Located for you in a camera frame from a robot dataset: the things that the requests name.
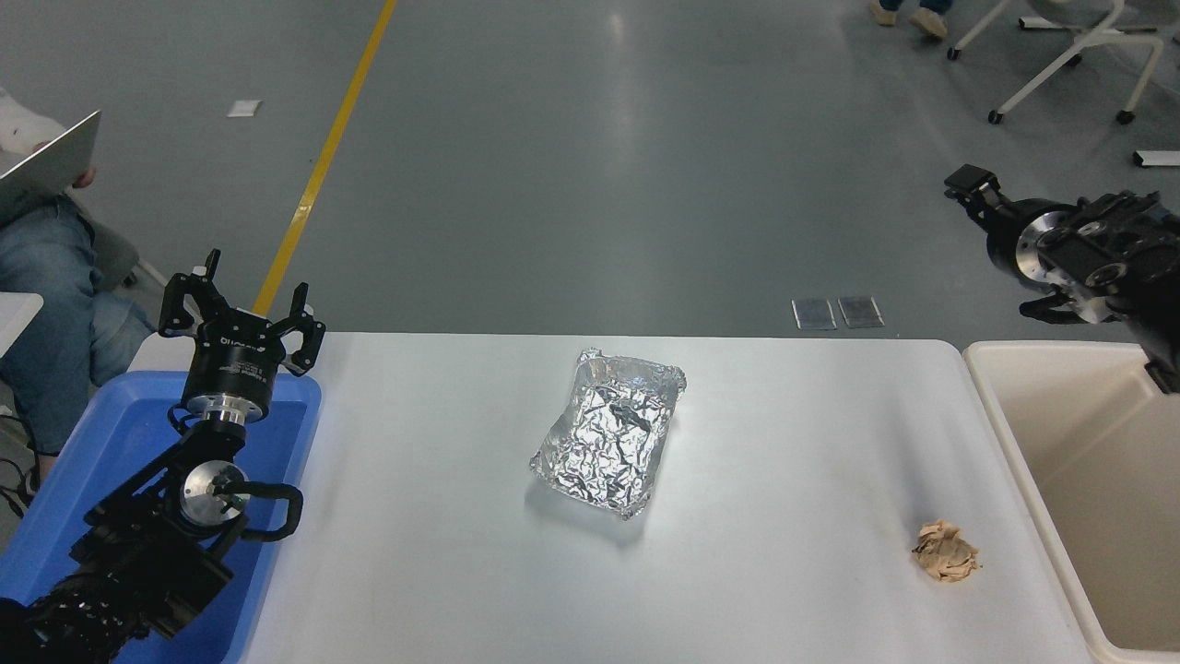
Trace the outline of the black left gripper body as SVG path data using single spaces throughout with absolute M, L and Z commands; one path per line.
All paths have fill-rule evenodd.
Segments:
M 270 410 L 284 346 L 268 318 L 245 311 L 210 316 L 195 328 L 195 353 L 182 392 L 188 410 L 204 410 L 218 397 L 240 399 L 248 413 Z

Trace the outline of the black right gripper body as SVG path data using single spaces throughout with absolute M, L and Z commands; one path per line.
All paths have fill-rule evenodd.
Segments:
M 1020 237 L 1041 216 L 1041 200 L 1004 200 L 986 215 L 986 257 L 1012 278 L 1024 278 L 1017 264 Z

